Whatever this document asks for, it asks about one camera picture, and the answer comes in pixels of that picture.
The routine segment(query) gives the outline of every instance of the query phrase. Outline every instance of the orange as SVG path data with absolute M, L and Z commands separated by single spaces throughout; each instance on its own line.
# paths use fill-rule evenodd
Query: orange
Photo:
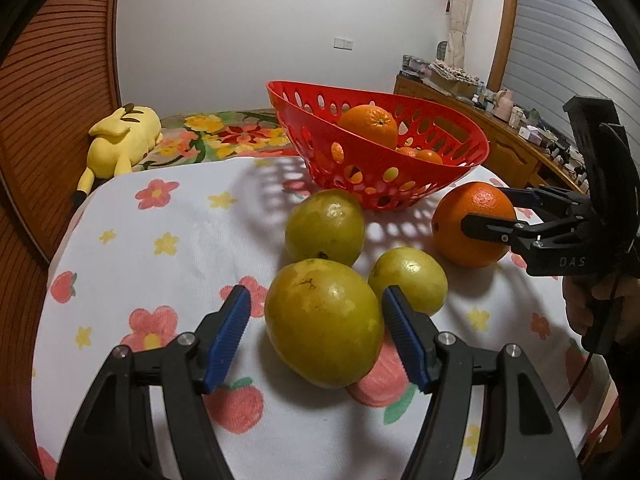
M 398 124 L 393 115 L 379 106 L 351 108 L 342 114 L 338 126 L 392 150 L 398 145 Z
M 404 146 L 402 148 L 398 148 L 396 149 L 396 152 L 398 153 L 402 153 L 403 155 L 407 155 L 407 156 L 417 156 L 418 152 L 416 152 L 413 148 L 409 148 L 408 146 Z
M 442 164 L 442 157 L 436 152 L 432 152 L 431 150 L 420 150 L 416 153 L 415 158 L 433 162 L 435 164 Z
M 438 204 L 431 229 L 440 253 L 447 260 L 469 269 L 488 267 L 509 250 L 506 245 L 473 240 L 460 222 L 469 213 L 516 219 L 511 201 L 496 187 L 484 182 L 468 182 L 447 193 Z

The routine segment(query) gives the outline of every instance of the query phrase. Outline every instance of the human hand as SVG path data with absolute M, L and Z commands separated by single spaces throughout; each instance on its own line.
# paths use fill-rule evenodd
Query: human hand
M 610 274 L 591 289 L 596 300 L 609 300 L 616 276 Z M 585 335 L 593 325 L 593 312 L 588 309 L 589 291 L 576 285 L 571 276 L 562 279 L 562 295 L 566 301 L 569 326 L 579 335 Z M 624 298 L 616 341 L 629 344 L 640 336 L 640 280 L 623 276 L 616 289 L 616 298 Z

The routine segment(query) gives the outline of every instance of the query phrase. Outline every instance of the yellow-green fruit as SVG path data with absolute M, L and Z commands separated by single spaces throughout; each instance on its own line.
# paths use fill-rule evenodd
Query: yellow-green fruit
M 380 299 L 389 285 L 399 285 L 414 310 L 429 316 L 441 309 L 449 290 L 440 264 L 411 247 L 391 249 L 377 260 L 369 275 L 369 286 Z
M 342 189 L 320 191 L 299 204 L 285 230 L 294 261 L 325 258 L 352 266 L 360 256 L 366 228 L 358 201 Z
M 350 267 L 318 258 L 278 273 L 264 317 L 281 359 L 321 388 L 344 388 L 367 375 L 385 331 L 367 282 Z

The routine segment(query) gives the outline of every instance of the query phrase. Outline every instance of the stuffed toy ear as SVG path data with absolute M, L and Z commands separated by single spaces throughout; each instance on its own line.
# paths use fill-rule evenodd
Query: stuffed toy ear
M 119 137 L 129 133 L 131 128 L 130 124 L 122 121 L 122 117 L 125 113 L 126 110 L 124 108 L 118 108 L 109 117 L 105 117 L 103 120 L 95 123 L 89 130 L 89 135 L 93 137 L 98 135 Z

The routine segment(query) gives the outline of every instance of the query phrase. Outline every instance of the white tablecloth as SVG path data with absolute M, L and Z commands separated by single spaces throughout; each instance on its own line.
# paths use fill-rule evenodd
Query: white tablecloth
M 298 158 L 235 158 L 117 177 L 91 196 L 51 267 L 38 331 L 33 415 L 41 456 L 51 463 L 59 458 L 113 346 L 165 344 L 195 329 L 219 309 L 231 286 L 242 283 L 252 294 L 252 318 L 228 387 L 206 400 L 236 478 L 400 478 L 430 398 L 407 383 L 394 348 L 386 346 L 371 377 L 350 392 L 325 391 L 290 371 L 265 333 L 264 296 L 287 262 L 287 216 L 314 190 L 305 175 Z M 458 184 L 471 180 L 501 184 L 484 168 Z M 367 276 L 380 254 L 401 244 L 440 259 L 430 219 L 448 190 L 404 212 L 367 212 L 367 243 L 354 268 Z M 535 220 L 526 210 L 518 216 Z M 559 402 L 583 359 L 566 322 L 561 282 L 527 276 L 512 254 L 481 270 L 442 265 L 450 293 L 436 325 L 472 346 L 500 349 L 516 342 Z M 594 360 L 584 386 L 561 412 L 576 450 L 596 421 L 607 383 L 604 363 Z M 158 388 L 152 397 L 164 474 L 177 479 Z M 475 387 L 460 479 L 471 472 L 481 410 L 482 388 Z

